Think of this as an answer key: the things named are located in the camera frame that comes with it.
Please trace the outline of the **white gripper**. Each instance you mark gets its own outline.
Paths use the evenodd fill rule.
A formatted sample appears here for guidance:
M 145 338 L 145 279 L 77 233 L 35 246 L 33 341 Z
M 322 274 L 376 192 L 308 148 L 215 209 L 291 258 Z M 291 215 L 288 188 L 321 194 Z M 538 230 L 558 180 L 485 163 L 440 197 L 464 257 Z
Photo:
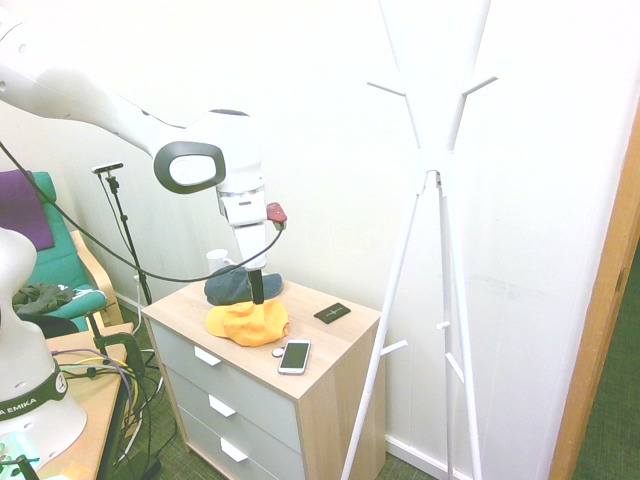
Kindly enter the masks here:
M 266 265 L 266 227 L 264 223 L 232 228 L 238 245 L 241 263 L 248 269 L 252 302 L 256 305 L 265 301 L 263 275 L 261 269 Z

